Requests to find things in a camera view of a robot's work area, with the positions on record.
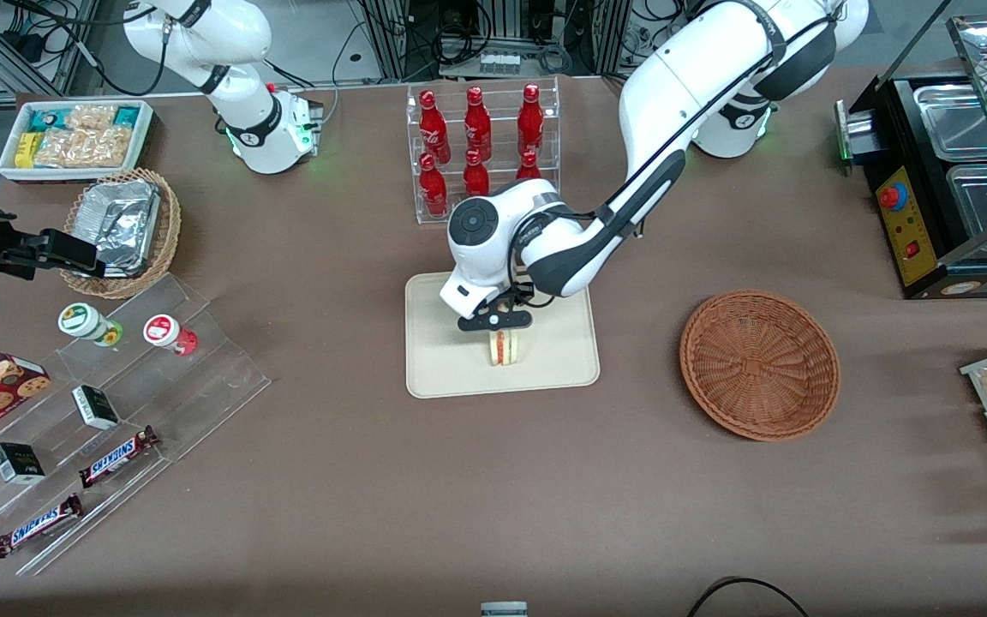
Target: red soda bottle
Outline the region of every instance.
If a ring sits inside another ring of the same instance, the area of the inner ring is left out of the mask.
[[[520,156],[531,148],[540,152],[543,147],[543,109],[540,108],[540,87],[535,83],[524,86],[524,105],[517,116],[517,149]]]
[[[531,148],[520,157],[520,169],[517,169],[517,180],[526,178],[543,178],[540,168],[535,165],[535,151]]]
[[[422,198],[426,202],[428,215],[434,219],[442,219],[447,215],[447,187],[444,177],[436,169],[436,161],[431,153],[422,153],[418,159],[422,165],[422,175],[418,183],[422,185]]]
[[[490,175],[482,164],[482,154],[477,148],[467,151],[467,168],[463,170],[463,184],[467,186],[467,196],[490,195]]]
[[[477,148],[482,160],[494,155],[494,138],[490,129],[490,112],[482,103],[482,88],[467,87],[467,116],[463,118],[467,129],[467,147]]]
[[[446,165],[452,160],[452,149],[447,145],[447,122],[444,114],[436,109],[436,97],[432,90],[422,90],[418,95],[422,102],[422,140],[426,152],[436,157],[440,164]]]

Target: red switch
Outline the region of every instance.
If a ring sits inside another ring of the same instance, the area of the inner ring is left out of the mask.
[[[886,210],[897,206],[897,202],[900,201],[901,194],[900,191],[894,187],[888,187],[882,189],[881,193],[878,193],[878,206],[885,207]]]

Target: round brown basket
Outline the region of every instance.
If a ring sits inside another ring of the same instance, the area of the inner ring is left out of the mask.
[[[158,221],[154,222],[152,249],[148,256],[150,265],[140,277],[134,279],[94,279],[78,277],[67,273],[66,270],[60,270],[60,276],[67,281],[67,285],[79,293],[104,297],[106,300],[122,300],[149,288],[170,269],[170,262],[173,261],[173,254],[177,250],[177,234],[181,231],[181,206],[177,203],[177,195],[173,194],[170,185],[158,173],[149,169],[137,168],[115,173],[113,176],[98,180],[97,183],[126,183],[128,180],[147,180],[156,184],[162,191]],[[75,215],[78,215],[80,203],[82,203],[82,195],[75,200],[75,207],[71,207],[70,214],[67,215],[67,223],[63,224],[63,230],[68,233],[71,227],[75,226]]]
[[[714,421],[759,441],[811,433],[840,394],[827,333],[798,304],[757,290],[712,297],[692,313],[680,370]]]

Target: table surface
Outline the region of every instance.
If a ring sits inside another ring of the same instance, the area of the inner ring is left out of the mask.
[[[874,73],[831,70],[741,160],[693,153],[591,286],[593,386],[428,401],[404,384],[404,285],[452,259],[414,221],[404,87],[345,90],[321,155],[278,176],[231,156],[204,98],[153,99],[172,270],[275,381],[38,577],[0,562],[0,614],[684,614],[726,575],[812,614],[987,607],[987,425],[957,374],[987,356],[987,300],[901,300],[861,173],[834,164],[833,102]],[[563,195],[591,210],[625,172],[618,93],[560,85]],[[58,227],[78,191],[3,181],[0,207]],[[811,436],[740,439],[683,386],[683,323],[740,288],[833,337],[842,390]],[[0,351],[63,346],[77,300],[0,277]],[[785,613],[720,595],[713,614]]]

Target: clear acrylic shelf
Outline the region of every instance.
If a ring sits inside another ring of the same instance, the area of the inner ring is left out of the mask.
[[[124,326],[117,346],[99,348],[75,340],[45,361],[56,380],[51,393],[3,425],[0,441],[33,446],[47,477],[30,487],[7,484],[0,477],[0,535],[59,505],[71,493],[78,493],[86,515],[32,539],[18,554],[3,560],[17,567],[17,574],[44,570],[269,386],[270,380],[254,360],[227,339],[204,310],[206,305],[203,297],[165,274],[152,288],[110,313]],[[176,356],[142,340],[142,324],[157,313],[171,314],[196,332],[200,342],[193,354]],[[121,417],[117,428],[102,431],[83,424],[70,395],[80,383],[105,390]],[[147,425],[153,426],[160,444],[83,491],[78,471]]]
[[[520,168],[520,153],[517,151],[517,114],[523,102],[524,86],[536,83],[540,87],[540,107],[543,108],[543,146],[538,153],[536,167],[544,178],[551,181],[556,189],[561,188],[561,148],[559,143],[559,81],[557,78],[499,79],[482,81],[482,102],[490,113],[490,126],[493,130],[493,157],[483,163],[489,171],[490,190],[512,183],[517,179]],[[416,97],[422,90],[432,90],[436,95],[436,108],[444,114],[447,122],[447,143],[452,149],[452,159],[446,165],[438,165],[447,184],[447,206],[451,209],[466,196],[463,185],[463,170],[466,167],[464,156],[467,152],[466,133],[463,118],[467,113],[466,90],[454,81],[438,81],[427,85],[410,86],[407,89],[406,128],[409,138],[410,175],[414,178],[414,204],[418,223],[446,223],[447,216],[435,218],[428,214],[422,199],[422,185],[418,178],[422,168],[418,157],[424,152],[422,141],[422,106]]]

